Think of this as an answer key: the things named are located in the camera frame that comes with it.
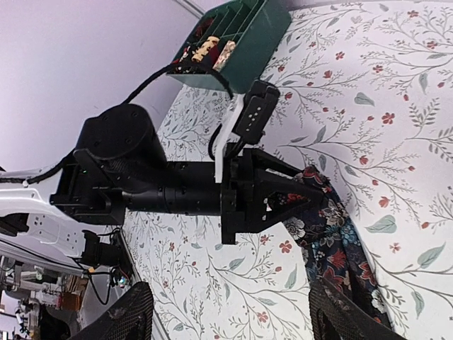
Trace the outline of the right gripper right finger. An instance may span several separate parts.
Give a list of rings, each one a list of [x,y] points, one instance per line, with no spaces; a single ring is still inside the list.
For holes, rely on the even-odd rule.
[[[315,339],[395,340],[403,337],[372,319],[328,281],[313,281],[309,311]]]

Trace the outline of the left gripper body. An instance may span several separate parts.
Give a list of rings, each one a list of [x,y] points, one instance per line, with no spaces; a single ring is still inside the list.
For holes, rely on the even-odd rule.
[[[259,234],[269,228],[262,173],[269,154],[245,149],[242,156],[223,158],[220,185],[222,244],[235,244],[237,234]]]

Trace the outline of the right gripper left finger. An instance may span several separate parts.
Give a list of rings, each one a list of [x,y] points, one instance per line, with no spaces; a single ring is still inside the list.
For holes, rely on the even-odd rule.
[[[147,282],[135,283],[96,321],[73,340],[151,339],[154,297]]]

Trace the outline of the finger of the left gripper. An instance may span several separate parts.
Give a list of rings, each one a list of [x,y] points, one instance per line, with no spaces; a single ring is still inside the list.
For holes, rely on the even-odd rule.
[[[295,200],[283,205],[273,204],[270,212],[264,211],[262,217],[265,219],[261,221],[262,232],[300,212],[320,206],[326,197],[325,193],[319,189],[290,189],[289,194],[294,194]]]
[[[272,191],[318,191],[318,188],[300,183],[294,177],[301,172],[261,149],[248,149],[253,164],[254,179]]]

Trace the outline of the dark floral necktie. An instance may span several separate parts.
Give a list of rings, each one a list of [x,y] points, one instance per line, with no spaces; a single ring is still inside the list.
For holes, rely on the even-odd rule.
[[[376,322],[391,329],[377,279],[365,256],[355,226],[329,179],[315,166],[295,175],[294,181],[324,192],[319,205],[283,221],[302,249],[307,278],[325,278]]]

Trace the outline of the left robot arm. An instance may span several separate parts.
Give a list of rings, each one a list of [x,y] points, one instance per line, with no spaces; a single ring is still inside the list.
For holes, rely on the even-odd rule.
[[[119,245],[95,226],[124,224],[129,211],[214,216],[220,241],[258,234],[306,210],[329,191],[313,166],[298,169],[258,148],[279,101],[255,79],[246,93],[204,64],[231,100],[208,144],[207,161],[170,161],[136,93],[85,121],[75,148],[46,170],[1,173],[1,233],[48,242],[88,266],[118,266]]]

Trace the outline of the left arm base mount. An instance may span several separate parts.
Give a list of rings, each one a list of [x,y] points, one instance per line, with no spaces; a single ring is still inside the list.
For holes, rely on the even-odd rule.
[[[96,234],[84,229],[84,250],[74,263],[88,277],[94,295],[99,303],[106,306],[110,302],[110,292],[114,287],[131,286],[134,278],[134,266],[128,248],[122,237],[122,227]],[[106,275],[108,288],[103,300],[93,281],[94,276]]]

